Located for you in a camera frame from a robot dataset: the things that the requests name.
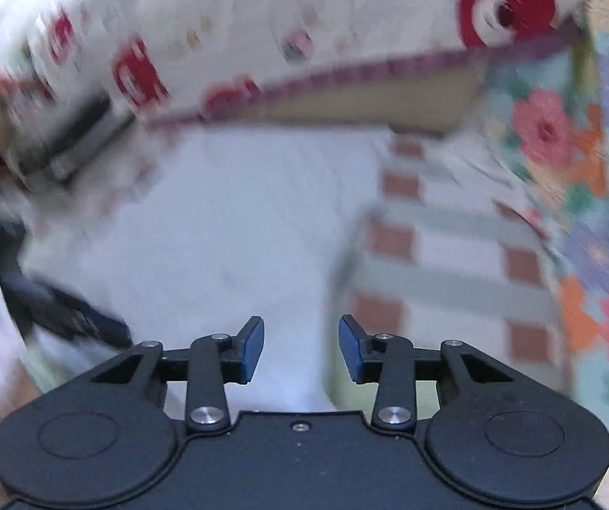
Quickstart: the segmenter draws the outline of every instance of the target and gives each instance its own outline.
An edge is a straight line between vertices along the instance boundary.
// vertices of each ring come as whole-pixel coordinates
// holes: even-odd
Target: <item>blue finger pad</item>
[[[354,337],[347,322],[342,318],[338,324],[338,337],[340,340],[340,350],[343,352],[344,363],[350,371],[351,381],[358,382],[361,375],[360,341]]]
[[[241,363],[241,376],[245,383],[253,378],[255,368],[258,366],[259,355],[265,345],[265,321],[259,320],[255,328],[245,340],[243,346],[243,361]]]

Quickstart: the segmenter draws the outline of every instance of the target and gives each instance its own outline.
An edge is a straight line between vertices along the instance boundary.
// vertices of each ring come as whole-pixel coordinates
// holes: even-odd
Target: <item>purple trim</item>
[[[392,80],[420,77],[426,73],[435,73],[444,68],[462,66],[482,59],[496,59],[498,62],[537,61],[556,54],[574,44],[579,39],[579,29],[573,20],[565,21],[555,32],[543,34],[531,40],[516,42],[510,46],[495,48],[463,49],[459,51],[442,51],[421,56],[396,57],[386,61],[345,65],[330,71],[318,71],[276,84],[267,84],[262,93],[250,99],[234,101],[214,108],[207,116],[193,111],[190,114],[162,117],[148,123],[150,127],[166,127],[193,122],[210,122],[217,119],[231,118],[241,108],[257,102],[278,101],[292,94],[303,94],[317,88],[328,86],[346,86],[370,80]]]

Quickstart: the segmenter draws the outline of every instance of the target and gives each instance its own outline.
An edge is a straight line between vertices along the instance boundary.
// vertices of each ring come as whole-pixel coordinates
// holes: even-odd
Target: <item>checkered blanket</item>
[[[347,270],[342,311],[369,332],[421,347],[461,339],[551,388],[564,385],[564,349],[547,257],[534,228],[509,207],[463,188],[398,136]]]

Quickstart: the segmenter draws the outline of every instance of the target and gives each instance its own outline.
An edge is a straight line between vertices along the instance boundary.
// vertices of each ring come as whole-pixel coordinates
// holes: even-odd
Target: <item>circular cover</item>
[[[0,480],[48,506],[117,499],[169,461],[173,424],[119,385],[59,388],[0,425]]]
[[[428,451],[457,484],[487,499],[549,504],[594,489],[609,465],[609,434],[550,390],[478,386],[435,414]]]

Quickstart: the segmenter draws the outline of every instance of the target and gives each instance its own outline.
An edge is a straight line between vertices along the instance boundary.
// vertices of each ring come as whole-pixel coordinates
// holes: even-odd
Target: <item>floral blanket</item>
[[[586,12],[579,46],[494,71],[487,131],[554,259],[572,394],[609,429],[609,0]],[[609,472],[597,499],[609,509]]]

